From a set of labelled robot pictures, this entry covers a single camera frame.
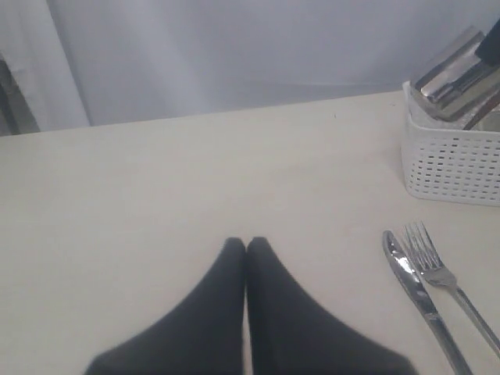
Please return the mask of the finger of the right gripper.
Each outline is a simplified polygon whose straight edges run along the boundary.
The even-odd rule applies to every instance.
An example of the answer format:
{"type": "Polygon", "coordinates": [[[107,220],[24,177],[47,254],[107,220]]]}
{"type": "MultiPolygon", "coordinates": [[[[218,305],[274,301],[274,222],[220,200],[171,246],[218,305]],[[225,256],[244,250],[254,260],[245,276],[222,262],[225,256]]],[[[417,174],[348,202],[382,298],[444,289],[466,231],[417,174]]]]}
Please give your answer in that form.
{"type": "Polygon", "coordinates": [[[489,66],[497,66],[500,63],[500,21],[485,35],[475,55],[489,66]]]}

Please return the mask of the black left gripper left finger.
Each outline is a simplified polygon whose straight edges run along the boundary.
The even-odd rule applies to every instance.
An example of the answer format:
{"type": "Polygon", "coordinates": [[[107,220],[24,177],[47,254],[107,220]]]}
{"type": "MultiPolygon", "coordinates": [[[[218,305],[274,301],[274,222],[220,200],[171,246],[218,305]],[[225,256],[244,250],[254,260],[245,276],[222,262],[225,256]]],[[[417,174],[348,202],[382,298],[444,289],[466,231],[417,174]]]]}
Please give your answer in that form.
{"type": "Polygon", "coordinates": [[[135,337],[95,357],[88,374],[242,374],[246,247],[225,240],[191,293],[135,337]]]}

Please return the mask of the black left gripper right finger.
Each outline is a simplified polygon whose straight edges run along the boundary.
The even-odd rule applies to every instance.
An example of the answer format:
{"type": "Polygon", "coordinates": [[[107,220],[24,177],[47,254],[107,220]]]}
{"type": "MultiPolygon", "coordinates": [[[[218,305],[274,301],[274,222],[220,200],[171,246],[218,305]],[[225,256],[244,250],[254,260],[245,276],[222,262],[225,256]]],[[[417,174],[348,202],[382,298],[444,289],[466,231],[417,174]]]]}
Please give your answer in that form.
{"type": "Polygon", "coordinates": [[[264,237],[246,254],[255,374],[414,374],[403,355],[331,315],[293,278],[264,237]]]}

